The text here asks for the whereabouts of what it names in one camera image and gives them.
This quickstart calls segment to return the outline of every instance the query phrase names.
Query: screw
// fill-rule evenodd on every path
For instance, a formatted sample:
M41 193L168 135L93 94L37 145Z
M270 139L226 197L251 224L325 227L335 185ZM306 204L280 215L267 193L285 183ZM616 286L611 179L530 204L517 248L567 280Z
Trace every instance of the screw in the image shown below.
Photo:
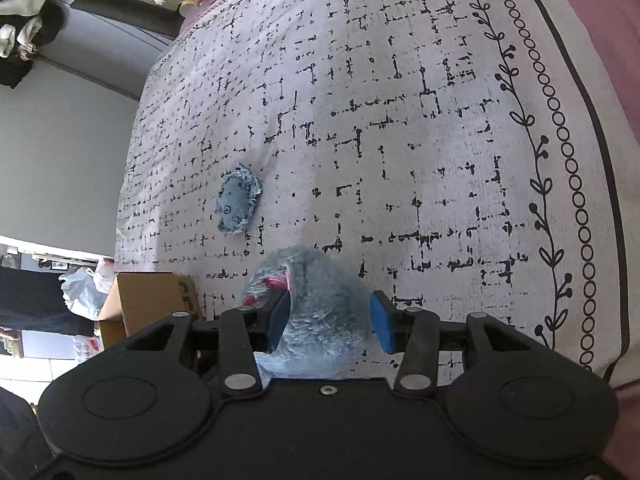
M233 374L225 379L226 387L232 390L247 390L255 383L255 377L249 374Z
M405 390L424 390L431 386L431 379L426 375L408 374L400 379L400 385Z
M320 393L323 395L335 395L338 393L338 388L335 386L323 386L320 388Z

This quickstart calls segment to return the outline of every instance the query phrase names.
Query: fluffy gray-blue plush toy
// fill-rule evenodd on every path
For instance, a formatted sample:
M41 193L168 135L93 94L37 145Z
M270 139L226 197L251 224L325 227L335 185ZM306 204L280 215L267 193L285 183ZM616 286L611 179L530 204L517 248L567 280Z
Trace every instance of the fluffy gray-blue plush toy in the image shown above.
M272 377L335 377L365 348L370 291L353 271L299 246L270 254L249 277L239 305L284 286L291 315L278 349L255 354L264 383Z

